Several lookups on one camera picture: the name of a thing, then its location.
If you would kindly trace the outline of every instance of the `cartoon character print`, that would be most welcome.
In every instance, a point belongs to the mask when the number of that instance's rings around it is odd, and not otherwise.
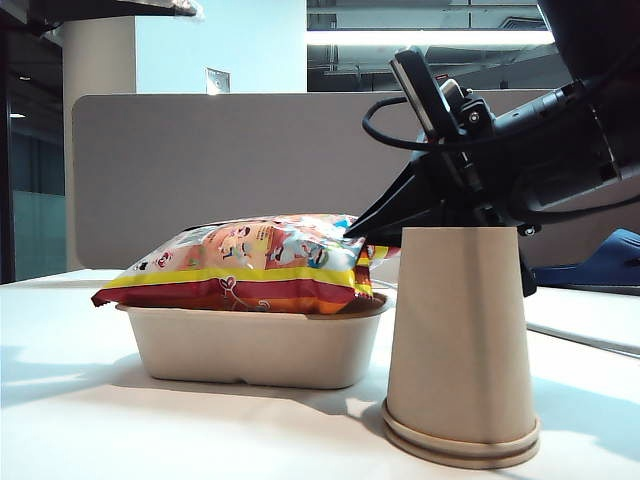
[[[251,252],[251,244],[245,242],[249,234],[251,233],[251,227],[247,225],[240,226],[233,230],[220,245],[220,253],[222,254],[222,259],[226,259],[229,257],[235,257],[238,262],[241,264],[246,264],[248,262],[248,258]]]
[[[274,248],[268,253],[268,266],[321,268],[328,260],[328,251],[318,242],[308,240],[309,236],[298,228],[280,229],[274,238]]]
[[[149,260],[146,258],[143,258],[142,260],[140,260],[140,262],[136,263],[133,266],[133,270],[139,270],[141,272],[144,272],[147,270],[147,267],[149,267]]]
[[[269,225],[235,224],[209,235],[203,242],[205,263],[217,268],[264,269]]]
[[[194,270],[202,267],[202,245],[187,245],[174,251],[173,266],[176,270]]]
[[[172,258],[173,253],[171,253],[170,251],[163,252],[162,255],[160,255],[160,257],[156,259],[156,265],[158,265],[160,268],[164,268],[169,264]]]

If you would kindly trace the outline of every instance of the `upside-down paper cup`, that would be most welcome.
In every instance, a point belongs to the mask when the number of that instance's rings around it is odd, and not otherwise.
[[[502,468],[538,449],[512,228],[406,228],[383,415],[421,458]]]

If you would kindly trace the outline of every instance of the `snack bag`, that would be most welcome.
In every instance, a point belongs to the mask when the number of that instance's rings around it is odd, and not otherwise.
[[[372,296],[372,261],[395,253],[344,238],[348,215],[281,215],[187,229],[92,300],[138,307],[336,313]]]

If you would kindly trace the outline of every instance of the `gray partition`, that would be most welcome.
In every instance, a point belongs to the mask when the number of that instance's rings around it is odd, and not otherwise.
[[[486,92],[496,113],[541,91]],[[95,95],[73,112],[77,254],[92,268],[123,268],[181,229],[286,212],[358,215],[404,167],[408,152],[360,126],[393,93]],[[379,114],[412,138],[406,105]],[[640,189],[630,182],[603,198]],[[586,256],[616,226],[640,230],[637,207],[548,228],[523,242],[532,263]]]

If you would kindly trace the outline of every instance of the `glass wall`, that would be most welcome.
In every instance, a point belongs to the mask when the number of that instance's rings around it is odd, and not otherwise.
[[[10,160],[16,280],[64,272],[63,147],[14,131]]]
[[[66,271],[62,49],[29,32],[6,34],[8,167],[14,278]]]

